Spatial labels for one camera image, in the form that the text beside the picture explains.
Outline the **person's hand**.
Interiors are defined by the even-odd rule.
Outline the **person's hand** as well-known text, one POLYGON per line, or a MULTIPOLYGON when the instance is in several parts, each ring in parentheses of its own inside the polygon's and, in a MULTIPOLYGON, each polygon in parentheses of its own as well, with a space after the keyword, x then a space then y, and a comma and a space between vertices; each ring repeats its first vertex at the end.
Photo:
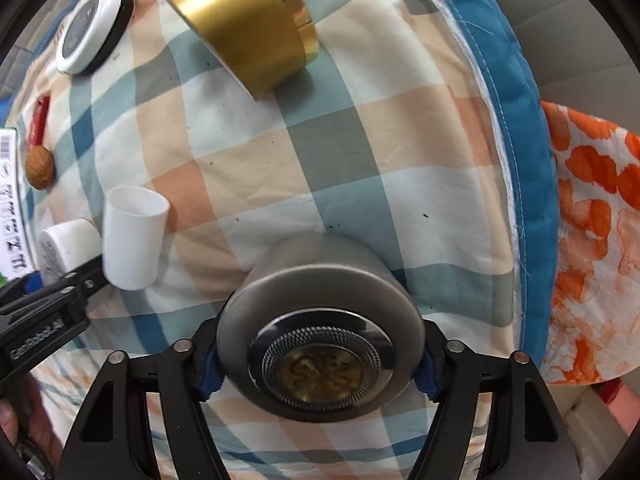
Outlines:
POLYGON ((16 408, 7 398, 1 399, 1 428, 13 446, 17 444, 20 433, 26 432, 47 457, 50 465, 56 468, 63 445, 53 431, 51 419, 43 407, 38 382, 32 375, 25 377, 25 388, 21 404, 28 404, 28 410, 16 408))

